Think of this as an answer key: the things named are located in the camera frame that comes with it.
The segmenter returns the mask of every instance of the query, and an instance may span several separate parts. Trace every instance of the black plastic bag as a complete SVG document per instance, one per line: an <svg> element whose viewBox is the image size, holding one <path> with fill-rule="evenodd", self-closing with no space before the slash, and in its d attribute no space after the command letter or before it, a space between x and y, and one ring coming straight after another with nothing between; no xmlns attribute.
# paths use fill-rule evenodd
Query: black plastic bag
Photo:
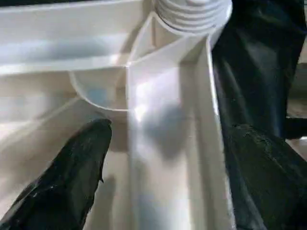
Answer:
<svg viewBox="0 0 307 230"><path fill-rule="evenodd" d="M283 139L248 125L233 128L228 143L259 215L259 226L242 229L306 230L307 162Z"/></svg>
<svg viewBox="0 0 307 230"><path fill-rule="evenodd" d="M241 124L282 138L290 130L285 122L287 97L307 31L304 2L233 0L233 4L232 17L213 49L213 68L234 214L239 230L272 230L247 186L228 137ZM297 130L291 132L292 137L297 135ZM252 149L242 154L248 159Z"/></svg>
<svg viewBox="0 0 307 230"><path fill-rule="evenodd" d="M101 119L71 137L51 166L17 197L0 230L82 230L111 136L110 121Z"/></svg>

